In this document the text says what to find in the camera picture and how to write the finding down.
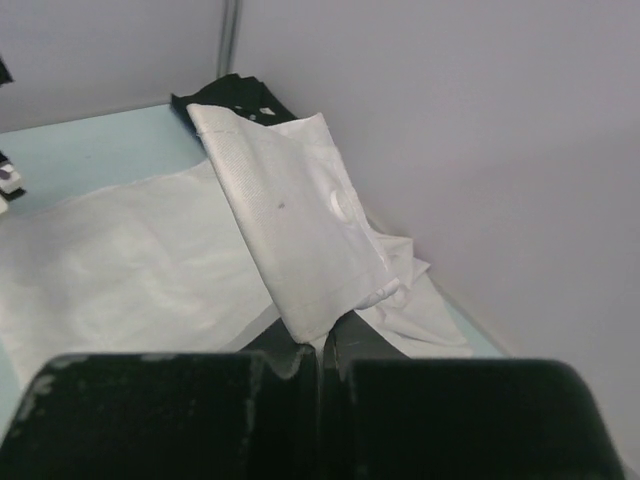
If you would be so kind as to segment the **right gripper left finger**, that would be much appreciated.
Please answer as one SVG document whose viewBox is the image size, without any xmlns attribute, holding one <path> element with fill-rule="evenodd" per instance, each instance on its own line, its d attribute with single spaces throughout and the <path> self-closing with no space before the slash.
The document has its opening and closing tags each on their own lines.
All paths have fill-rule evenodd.
<svg viewBox="0 0 640 480">
<path fill-rule="evenodd" d="M 5 479 L 307 479 L 317 363 L 275 323 L 235 353 L 67 354 L 28 384 Z"/>
</svg>

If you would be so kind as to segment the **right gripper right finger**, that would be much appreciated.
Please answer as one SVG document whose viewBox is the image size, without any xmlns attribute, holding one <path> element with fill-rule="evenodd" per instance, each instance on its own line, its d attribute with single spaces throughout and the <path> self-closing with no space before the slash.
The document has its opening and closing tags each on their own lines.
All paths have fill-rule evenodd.
<svg viewBox="0 0 640 480">
<path fill-rule="evenodd" d="M 327 479 L 621 479 L 597 403 L 544 359 L 411 359 L 354 313 L 325 344 Z"/>
</svg>

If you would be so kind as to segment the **white long sleeve shirt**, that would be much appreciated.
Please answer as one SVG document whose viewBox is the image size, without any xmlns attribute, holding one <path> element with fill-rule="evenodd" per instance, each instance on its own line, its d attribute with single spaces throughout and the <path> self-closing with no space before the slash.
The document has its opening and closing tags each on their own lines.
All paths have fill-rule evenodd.
<svg viewBox="0 0 640 480">
<path fill-rule="evenodd" d="M 211 163 L 1 221 L 1 343 L 20 385 L 78 352 L 237 351 L 278 311 Z"/>
</svg>

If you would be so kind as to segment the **left aluminium frame post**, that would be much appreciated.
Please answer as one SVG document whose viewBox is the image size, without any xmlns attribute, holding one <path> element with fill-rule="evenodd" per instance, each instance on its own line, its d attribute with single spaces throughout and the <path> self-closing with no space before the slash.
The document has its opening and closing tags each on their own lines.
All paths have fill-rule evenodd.
<svg viewBox="0 0 640 480">
<path fill-rule="evenodd" d="M 226 76 L 233 71 L 233 62 L 240 28 L 242 7 L 242 0 L 224 1 L 220 42 L 216 62 L 217 78 Z"/>
</svg>

